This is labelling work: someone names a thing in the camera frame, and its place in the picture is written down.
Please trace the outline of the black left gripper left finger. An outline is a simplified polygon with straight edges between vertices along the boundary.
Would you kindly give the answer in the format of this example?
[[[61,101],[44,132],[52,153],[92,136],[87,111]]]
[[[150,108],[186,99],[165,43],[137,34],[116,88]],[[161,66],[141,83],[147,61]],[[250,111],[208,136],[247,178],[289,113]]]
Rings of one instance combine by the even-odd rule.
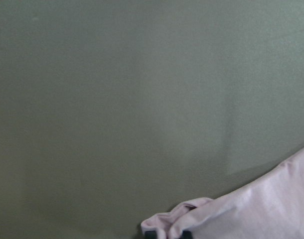
[[[146,231],[145,239],[157,239],[157,232],[156,231]]]

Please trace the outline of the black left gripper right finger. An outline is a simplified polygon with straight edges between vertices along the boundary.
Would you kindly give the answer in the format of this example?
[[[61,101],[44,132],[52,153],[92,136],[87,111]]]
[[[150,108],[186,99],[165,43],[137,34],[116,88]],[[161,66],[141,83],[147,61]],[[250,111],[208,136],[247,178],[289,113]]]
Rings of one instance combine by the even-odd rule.
[[[191,231],[183,231],[181,235],[181,239],[192,239]]]

